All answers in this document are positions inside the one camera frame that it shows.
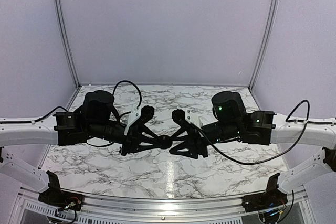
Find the black round charging case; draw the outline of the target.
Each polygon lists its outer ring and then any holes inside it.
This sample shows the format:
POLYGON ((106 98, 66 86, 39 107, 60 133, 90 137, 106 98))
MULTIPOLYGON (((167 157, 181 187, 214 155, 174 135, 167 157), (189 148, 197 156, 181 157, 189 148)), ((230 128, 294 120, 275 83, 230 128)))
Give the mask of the black round charging case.
POLYGON ((160 149, 163 150, 169 149, 173 144, 173 141, 168 135, 161 135, 157 139, 158 143, 160 144, 160 149))

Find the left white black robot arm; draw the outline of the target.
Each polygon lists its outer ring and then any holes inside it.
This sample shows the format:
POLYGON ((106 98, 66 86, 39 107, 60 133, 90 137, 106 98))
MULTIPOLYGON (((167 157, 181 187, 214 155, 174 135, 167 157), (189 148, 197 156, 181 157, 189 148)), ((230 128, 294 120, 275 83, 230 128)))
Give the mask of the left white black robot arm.
POLYGON ((44 193, 54 205, 66 202, 57 175, 38 171, 15 157, 6 147, 26 144, 72 146, 86 143, 90 137, 120 144, 123 156, 153 148, 164 148, 167 136, 153 133, 146 123, 154 116, 154 108, 144 106, 129 114, 126 125, 114 106, 114 95, 103 90, 86 94, 83 104, 73 112, 52 111, 36 120, 1 121, 1 173, 44 193))

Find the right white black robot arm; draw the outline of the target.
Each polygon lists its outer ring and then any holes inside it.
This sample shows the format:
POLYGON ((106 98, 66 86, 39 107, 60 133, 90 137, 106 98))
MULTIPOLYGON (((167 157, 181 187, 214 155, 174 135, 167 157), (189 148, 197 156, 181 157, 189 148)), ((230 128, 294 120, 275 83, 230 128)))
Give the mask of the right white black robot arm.
POLYGON ((247 113, 238 92, 222 91, 212 99, 212 111, 217 122, 200 126, 199 118, 183 110, 172 113, 173 121, 180 129, 172 139, 180 144, 170 149, 170 154, 197 159, 208 156, 208 146, 216 143, 240 141, 246 144, 270 145, 298 143, 320 146, 311 158, 286 173, 277 173, 268 179, 266 191, 260 195, 260 203, 271 207, 281 196, 324 174, 335 171, 335 119, 311 121, 293 119, 273 111, 247 113))

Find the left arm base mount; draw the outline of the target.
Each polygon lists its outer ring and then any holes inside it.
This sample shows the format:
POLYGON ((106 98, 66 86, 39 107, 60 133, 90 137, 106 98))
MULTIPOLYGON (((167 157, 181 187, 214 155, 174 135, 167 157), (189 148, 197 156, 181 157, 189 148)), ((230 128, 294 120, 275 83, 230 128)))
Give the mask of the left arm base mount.
POLYGON ((82 194, 62 190, 56 174, 46 171, 46 175, 49 179, 47 189, 39 193, 38 201, 59 207, 62 210, 65 210, 66 206, 69 206, 72 210, 80 211, 84 196, 82 194))

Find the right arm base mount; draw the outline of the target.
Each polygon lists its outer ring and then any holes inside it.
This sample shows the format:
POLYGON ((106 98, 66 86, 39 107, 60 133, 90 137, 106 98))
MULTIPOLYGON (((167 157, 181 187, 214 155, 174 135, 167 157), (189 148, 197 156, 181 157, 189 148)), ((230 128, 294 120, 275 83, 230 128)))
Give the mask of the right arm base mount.
POLYGON ((265 192, 242 197, 242 206, 246 212, 259 211, 286 204, 287 193, 279 190, 278 178, 280 173, 269 177, 265 192))

